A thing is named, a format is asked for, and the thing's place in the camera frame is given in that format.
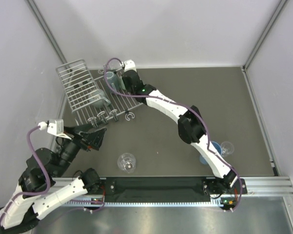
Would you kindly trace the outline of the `clear glass tumbler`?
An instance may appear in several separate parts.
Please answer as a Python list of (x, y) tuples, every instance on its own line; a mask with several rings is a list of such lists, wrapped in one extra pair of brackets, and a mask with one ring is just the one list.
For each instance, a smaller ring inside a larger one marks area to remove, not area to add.
[(117, 164), (120, 170), (132, 173), (136, 169), (136, 158), (131, 153), (124, 153), (119, 156)]

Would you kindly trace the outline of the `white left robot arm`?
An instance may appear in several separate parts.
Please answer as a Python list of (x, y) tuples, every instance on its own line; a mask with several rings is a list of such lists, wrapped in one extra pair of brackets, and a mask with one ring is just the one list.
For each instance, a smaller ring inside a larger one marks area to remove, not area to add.
[[(45, 130), (55, 136), (59, 148), (34, 149), (31, 134)], [(106, 128), (95, 130), (91, 124), (66, 127), (61, 119), (42, 121), (27, 135), (27, 144), (32, 156), (26, 161), (26, 169), (20, 176), (16, 189), (8, 203), (0, 208), (0, 233), (22, 234), (33, 228), (49, 213), (74, 198), (94, 194), (102, 187), (97, 172), (89, 168), (59, 190), (49, 193), (62, 177), (80, 150), (99, 150)]]

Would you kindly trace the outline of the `clear wine glass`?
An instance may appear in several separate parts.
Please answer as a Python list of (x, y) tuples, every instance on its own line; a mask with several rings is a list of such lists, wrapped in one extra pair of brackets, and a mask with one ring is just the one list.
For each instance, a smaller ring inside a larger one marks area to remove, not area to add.
[(232, 155), (234, 152), (234, 145), (231, 142), (224, 141), (220, 145), (221, 147), (221, 156), (226, 157)]

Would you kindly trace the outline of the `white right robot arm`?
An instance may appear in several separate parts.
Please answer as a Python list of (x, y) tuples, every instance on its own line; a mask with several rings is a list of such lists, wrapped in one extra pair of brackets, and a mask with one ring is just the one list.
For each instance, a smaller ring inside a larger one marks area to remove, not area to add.
[(235, 189), (238, 176), (211, 143), (207, 127), (197, 107), (187, 107), (167, 98), (155, 87), (144, 84), (135, 70), (125, 71), (122, 80), (126, 90), (138, 102), (160, 111), (177, 124), (178, 136), (201, 154), (214, 176), (218, 178), (220, 191), (230, 193)]

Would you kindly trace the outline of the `blue-grey ceramic mug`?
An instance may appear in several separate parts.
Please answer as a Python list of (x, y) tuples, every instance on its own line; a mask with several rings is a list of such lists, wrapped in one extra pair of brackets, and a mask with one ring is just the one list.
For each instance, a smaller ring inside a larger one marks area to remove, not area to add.
[(120, 84), (118, 76), (114, 72), (108, 71), (106, 72), (106, 79), (110, 93), (113, 93), (113, 90), (119, 92)]

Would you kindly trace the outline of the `green teal mug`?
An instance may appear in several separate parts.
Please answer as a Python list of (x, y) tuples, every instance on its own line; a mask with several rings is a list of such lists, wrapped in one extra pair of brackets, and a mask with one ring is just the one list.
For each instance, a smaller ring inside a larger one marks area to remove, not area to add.
[(122, 78), (122, 77), (120, 78), (120, 87), (121, 87), (123, 90), (126, 90), (126, 87), (125, 87), (125, 84), (124, 84), (124, 81), (123, 81), (123, 78)]

